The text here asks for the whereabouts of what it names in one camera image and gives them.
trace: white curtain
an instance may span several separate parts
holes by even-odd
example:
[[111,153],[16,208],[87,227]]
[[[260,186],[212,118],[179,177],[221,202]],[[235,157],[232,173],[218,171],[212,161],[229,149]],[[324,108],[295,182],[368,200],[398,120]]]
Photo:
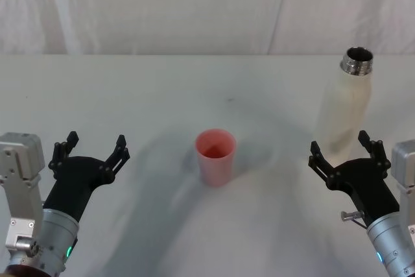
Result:
[[0,0],[0,53],[415,53],[415,0]]

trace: pink cup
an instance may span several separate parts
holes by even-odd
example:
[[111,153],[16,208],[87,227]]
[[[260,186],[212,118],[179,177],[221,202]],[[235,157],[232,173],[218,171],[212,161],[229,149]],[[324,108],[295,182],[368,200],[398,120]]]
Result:
[[232,162],[236,140],[222,129],[210,129],[198,135],[195,142],[202,180],[220,187],[232,179]]

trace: table surface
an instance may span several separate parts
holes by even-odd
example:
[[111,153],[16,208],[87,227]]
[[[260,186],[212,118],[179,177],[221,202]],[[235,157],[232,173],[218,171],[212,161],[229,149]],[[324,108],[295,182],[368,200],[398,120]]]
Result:
[[[0,132],[41,137],[45,160],[69,131],[74,155],[131,159],[94,192],[62,276],[386,276],[353,210],[307,166],[324,86],[340,56],[1,56]],[[363,128],[415,138],[415,56],[376,56]],[[238,141],[235,179],[198,178],[193,140]],[[356,144],[354,156],[364,156]],[[44,199],[54,180],[41,172]],[[393,178],[388,185],[397,195]],[[0,241],[9,222],[0,191]],[[8,252],[0,249],[0,266]]]

